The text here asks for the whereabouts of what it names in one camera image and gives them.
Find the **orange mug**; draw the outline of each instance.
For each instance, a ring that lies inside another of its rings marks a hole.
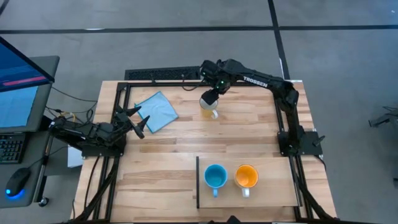
[[[259,181],[259,173],[252,165],[244,164],[238,167],[235,172],[235,182],[242,188],[243,197],[250,196],[250,188]]]

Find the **monitor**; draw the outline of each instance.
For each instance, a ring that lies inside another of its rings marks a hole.
[[[0,92],[53,82],[54,77],[0,37]]]

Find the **keyboard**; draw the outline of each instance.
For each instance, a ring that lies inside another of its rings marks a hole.
[[[199,66],[174,67],[174,68],[150,68],[126,70],[125,80],[181,80],[185,75],[186,80],[198,80]]]
[[[0,164],[21,163],[25,139],[25,134],[0,134]]]

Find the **mug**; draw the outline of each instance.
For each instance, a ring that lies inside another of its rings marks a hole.
[[[218,118],[218,113],[215,110],[218,105],[218,100],[216,100],[212,105],[208,105],[204,99],[200,98],[199,104],[202,107],[202,109],[212,112],[211,118],[213,118],[213,119]]]
[[[250,196],[250,188],[254,187],[259,181],[259,173],[251,165],[244,164],[238,167],[235,172],[235,182],[242,188],[243,197]]]
[[[218,164],[210,165],[205,170],[205,182],[213,189],[213,196],[218,196],[218,189],[225,185],[228,175],[226,169]]]

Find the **blue cloth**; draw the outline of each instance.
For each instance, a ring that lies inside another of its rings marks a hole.
[[[148,115],[150,116],[147,127],[152,134],[178,118],[173,106],[161,91],[158,91],[142,103],[135,104],[135,107],[137,106],[141,106],[138,114],[142,119]]]
[[[26,126],[37,86],[0,93],[0,128]]]

